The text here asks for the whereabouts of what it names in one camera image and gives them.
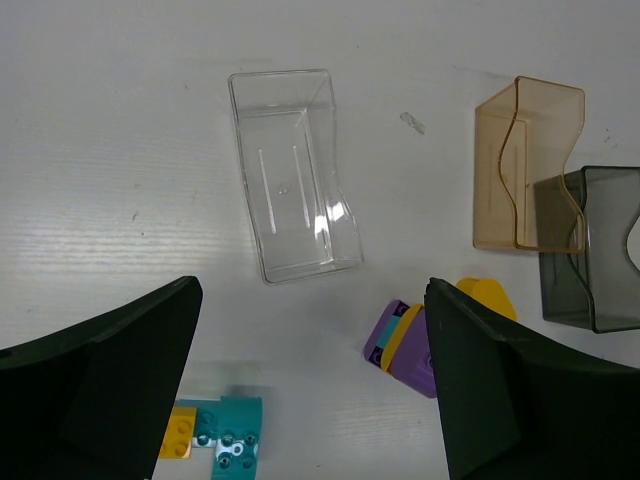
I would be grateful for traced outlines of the small teal lego plate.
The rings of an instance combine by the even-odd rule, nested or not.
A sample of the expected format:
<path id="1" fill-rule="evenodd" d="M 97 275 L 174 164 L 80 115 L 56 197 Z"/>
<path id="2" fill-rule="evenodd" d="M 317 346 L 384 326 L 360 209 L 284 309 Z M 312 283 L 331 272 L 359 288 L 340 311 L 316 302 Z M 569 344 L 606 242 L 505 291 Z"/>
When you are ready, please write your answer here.
<path id="1" fill-rule="evenodd" d="M 381 330 L 381 333 L 376 341 L 376 346 L 382 350 L 384 350 L 391 338 L 391 336 L 393 335 L 393 333 L 395 332 L 399 322 L 401 320 L 400 316 L 397 315 L 391 315 L 387 318 L 387 321 L 384 325 L 384 327 Z"/>

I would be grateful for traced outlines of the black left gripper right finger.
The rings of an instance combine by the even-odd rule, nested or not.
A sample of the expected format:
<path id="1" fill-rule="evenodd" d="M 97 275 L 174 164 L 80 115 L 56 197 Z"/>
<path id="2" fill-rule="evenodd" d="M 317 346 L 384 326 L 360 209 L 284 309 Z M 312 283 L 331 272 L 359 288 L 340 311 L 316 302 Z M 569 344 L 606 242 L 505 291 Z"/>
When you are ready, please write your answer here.
<path id="1" fill-rule="evenodd" d="M 452 479 L 636 479 L 639 371 L 430 279 L 426 327 Z"/>

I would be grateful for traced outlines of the purple lego brick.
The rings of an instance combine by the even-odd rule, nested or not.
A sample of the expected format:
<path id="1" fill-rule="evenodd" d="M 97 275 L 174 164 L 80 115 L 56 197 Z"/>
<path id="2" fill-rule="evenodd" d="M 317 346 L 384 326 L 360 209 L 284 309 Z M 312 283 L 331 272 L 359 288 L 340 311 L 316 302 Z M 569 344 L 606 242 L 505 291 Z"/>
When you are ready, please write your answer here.
<path id="1" fill-rule="evenodd" d="M 384 350 L 376 341 L 391 315 L 401 320 Z M 363 349 L 363 357 L 370 364 L 427 398 L 436 398 L 436 384 L 427 322 L 422 304 L 408 305 L 393 300 L 384 309 Z"/>

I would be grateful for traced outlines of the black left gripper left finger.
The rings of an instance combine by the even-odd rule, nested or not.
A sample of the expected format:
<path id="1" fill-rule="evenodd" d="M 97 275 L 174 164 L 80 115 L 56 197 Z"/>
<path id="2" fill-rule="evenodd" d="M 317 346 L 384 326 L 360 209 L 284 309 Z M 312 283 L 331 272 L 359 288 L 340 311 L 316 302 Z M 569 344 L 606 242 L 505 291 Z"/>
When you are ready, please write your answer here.
<path id="1" fill-rule="evenodd" d="M 202 298 L 183 276 L 2 349 L 2 478 L 151 478 Z"/>

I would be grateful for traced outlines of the yellow lego piece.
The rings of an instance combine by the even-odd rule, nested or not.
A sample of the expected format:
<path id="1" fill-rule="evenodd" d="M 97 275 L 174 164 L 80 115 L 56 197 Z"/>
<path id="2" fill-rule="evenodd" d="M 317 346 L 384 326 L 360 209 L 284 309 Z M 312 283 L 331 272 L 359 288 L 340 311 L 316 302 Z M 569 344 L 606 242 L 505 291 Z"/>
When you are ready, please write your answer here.
<path id="1" fill-rule="evenodd" d="M 456 287 L 490 310 L 512 321 L 517 319 L 516 311 L 498 281 L 465 277 L 456 283 Z"/>

